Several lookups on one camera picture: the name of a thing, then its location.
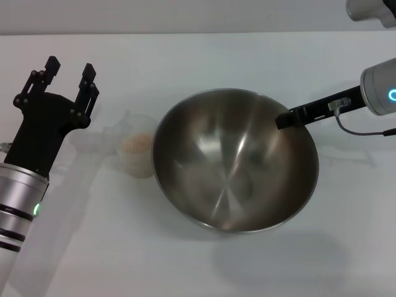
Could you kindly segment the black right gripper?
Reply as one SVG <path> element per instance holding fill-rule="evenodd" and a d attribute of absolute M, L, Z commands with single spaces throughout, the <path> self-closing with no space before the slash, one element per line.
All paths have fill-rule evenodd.
<path fill-rule="evenodd" d="M 278 129 L 300 127 L 334 116 L 337 108 L 342 114 L 365 107 L 360 86 L 356 86 L 282 113 L 275 123 Z"/>

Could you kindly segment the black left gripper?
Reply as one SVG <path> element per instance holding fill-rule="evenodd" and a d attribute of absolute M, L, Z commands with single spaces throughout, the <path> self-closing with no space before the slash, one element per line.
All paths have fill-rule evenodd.
<path fill-rule="evenodd" d="M 65 136 L 75 129 L 85 129 L 97 101 L 99 90 L 94 83 L 96 71 L 87 63 L 75 101 L 45 92 L 61 67 L 50 56 L 41 71 L 33 70 L 20 94 L 13 101 L 23 114 L 22 124 L 4 162 L 48 178 Z"/>

